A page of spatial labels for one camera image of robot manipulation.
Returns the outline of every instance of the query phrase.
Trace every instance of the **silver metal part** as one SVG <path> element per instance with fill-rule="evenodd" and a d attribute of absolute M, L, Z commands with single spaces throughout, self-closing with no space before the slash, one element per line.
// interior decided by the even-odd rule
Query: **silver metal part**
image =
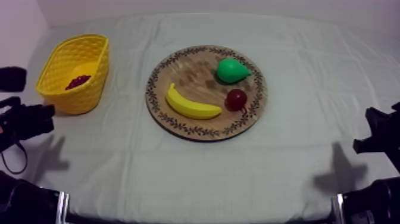
<path fill-rule="evenodd" d="M 333 213 L 335 214 L 335 224 L 346 224 L 343 213 L 343 195 L 337 194 L 332 198 Z"/>
<path fill-rule="evenodd" d="M 67 217 L 68 205 L 70 203 L 70 195 L 60 191 L 58 196 L 57 215 L 55 224 L 66 224 L 65 218 Z"/>

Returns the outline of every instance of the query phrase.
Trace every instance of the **white wall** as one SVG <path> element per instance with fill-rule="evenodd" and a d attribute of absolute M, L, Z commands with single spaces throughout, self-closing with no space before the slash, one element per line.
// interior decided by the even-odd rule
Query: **white wall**
<path fill-rule="evenodd" d="M 27 67 L 47 22 L 34 0 L 0 0 L 0 67 Z"/>
<path fill-rule="evenodd" d="M 38 0 L 51 26 L 148 13 L 252 13 L 329 21 L 400 36 L 400 0 Z"/>

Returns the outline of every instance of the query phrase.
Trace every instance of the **red grape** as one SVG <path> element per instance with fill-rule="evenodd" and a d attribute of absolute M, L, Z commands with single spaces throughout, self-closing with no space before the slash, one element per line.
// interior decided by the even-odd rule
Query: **red grape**
<path fill-rule="evenodd" d="M 240 89 L 231 90 L 226 96 L 226 106 L 229 110 L 238 111 L 245 107 L 247 95 Z"/>
<path fill-rule="evenodd" d="M 87 76 L 87 75 L 78 76 L 70 82 L 70 84 L 66 87 L 65 90 L 69 90 L 69 89 L 75 88 L 76 86 L 80 86 L 80 85 L 84 84 L 86 81 L 88 81 L 89 79 L 90 79 L 90 76 Z"/>

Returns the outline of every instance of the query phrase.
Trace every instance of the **pear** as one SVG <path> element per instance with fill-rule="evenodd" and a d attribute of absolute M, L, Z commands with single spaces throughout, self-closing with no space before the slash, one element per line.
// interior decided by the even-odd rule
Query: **pear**
<path fill-rule="evenodd" d="M 233 58 L 223 59 L 218 64 L 217 77 L 224 83 L 235 83 L 249 75 L 251 75 L 251 72 L 246 66 Z"/>

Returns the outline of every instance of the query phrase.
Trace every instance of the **round wooden tray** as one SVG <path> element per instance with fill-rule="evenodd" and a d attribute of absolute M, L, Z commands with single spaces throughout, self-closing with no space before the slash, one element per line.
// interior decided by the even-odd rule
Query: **round wooden tray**
<path fill-rule="evenodd" d="M 224 58 L 240 61 L 251 75 L 234 85 L 220 84 L 215 73 Z M 183 97 L 217 105 L 222 113 L 209 120 L 178 114 L 165 100 L 171 83 Z M 246 113 L 225 108 L 226 95 L 232 89 L 246 92 Z M 222 46 L 192 46 L 169 55 L 153 70 L 146 86 L 147 107 L 156 122 L 170 133 L 194 141 L 220 141 L 246 131 L 263 114 L 266 102 L 267 87 L 259 68 L 242 54 Z"/>

